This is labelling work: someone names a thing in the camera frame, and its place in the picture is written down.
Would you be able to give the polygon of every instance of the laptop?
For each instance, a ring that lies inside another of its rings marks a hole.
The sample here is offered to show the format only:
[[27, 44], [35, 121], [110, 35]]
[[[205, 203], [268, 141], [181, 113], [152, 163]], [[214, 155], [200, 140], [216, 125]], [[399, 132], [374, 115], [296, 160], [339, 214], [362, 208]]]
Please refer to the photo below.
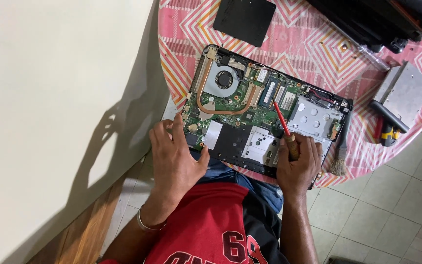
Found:
[[273, 101], [290, 131], [323, 145], [323, 161], [352, 110], [343, 97], [208, 45], [181, 114], [188, 146], [207, 145], [212, 158], [276, 178], [284, 130]]

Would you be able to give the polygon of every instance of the hand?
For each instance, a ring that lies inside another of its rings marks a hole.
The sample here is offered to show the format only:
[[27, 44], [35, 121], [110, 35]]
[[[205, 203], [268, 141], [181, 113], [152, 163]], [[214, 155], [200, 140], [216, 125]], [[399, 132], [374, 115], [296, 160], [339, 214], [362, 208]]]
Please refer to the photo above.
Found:
[[289, 149], [281, 139], [278, 151], [278, 170], [276, 178], [283, 191], [284, 198], [303, 198], [314, 177], [320, 172], [322, 162], [319, 154], [323, 153], [322, 144], [315, 143], [312, 137], [294, 133], [300, 147], [297, 161], [289, 161]]
[[151, 193], [177, 203], [203, 177], [210, 159], [207, 146], [198, 161], [191, 156], [182, 125], [181, 115], [177, 114], [173, 122], [163, 120], [149, 131], [155, 181]]

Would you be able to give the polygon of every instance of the tiled floor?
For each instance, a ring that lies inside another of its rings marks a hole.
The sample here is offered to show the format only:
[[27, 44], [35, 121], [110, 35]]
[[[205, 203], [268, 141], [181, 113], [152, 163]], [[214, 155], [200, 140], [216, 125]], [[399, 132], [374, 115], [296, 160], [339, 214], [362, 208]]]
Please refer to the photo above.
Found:
[[[129, 172], [102, 252], [153, 184], [147, 155]], [[308, 191], [307, 208], [321, 263], [339, 256], [366, 264], [422, 264], [422, 133], [373, 173]]]

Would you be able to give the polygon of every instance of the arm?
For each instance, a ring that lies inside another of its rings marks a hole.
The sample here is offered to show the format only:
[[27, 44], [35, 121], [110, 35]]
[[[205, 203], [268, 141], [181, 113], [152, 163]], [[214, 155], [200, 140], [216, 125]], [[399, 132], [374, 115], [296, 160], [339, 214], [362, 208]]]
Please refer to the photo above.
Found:
[[300, 145], [300, 157], [289, 162], [289, 149], [284, 139], [279, 148], [277, 178], [283, 191], [283, 221], [280, 250], [293, 264], [318, 263], [312, 231], [308, 222], [306, 192], [310, 182], [318, 174], [322, 145], [312, 137], [296, 135]]
[[[167, 129], [172, 128], [172, 135]], [[140, 210], [141, 222], [160, 229], [186, 192], [205, 174], [210, 156], [205, 146], [198, 161], [191, 156], [179, 114], [174, 121], [164, 120], [149, 131], [154, 167], [154, 187]], [[121, 264], [141, 264], [158, 239], [158, 232], [143, 231], [136, 215], [114, 239], [102, 260]]]

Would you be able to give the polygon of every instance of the wooden screwdriver handle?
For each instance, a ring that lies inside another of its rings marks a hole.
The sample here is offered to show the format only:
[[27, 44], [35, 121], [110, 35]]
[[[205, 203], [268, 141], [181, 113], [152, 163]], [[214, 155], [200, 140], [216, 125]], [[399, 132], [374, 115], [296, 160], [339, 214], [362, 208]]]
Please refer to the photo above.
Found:
[[289, 148], [289, 161], [296, 161], [299, 159], [299, 149], [296, 142], [296, 137], [291, 134], [289, 137], [284, 137], [287, 147]]

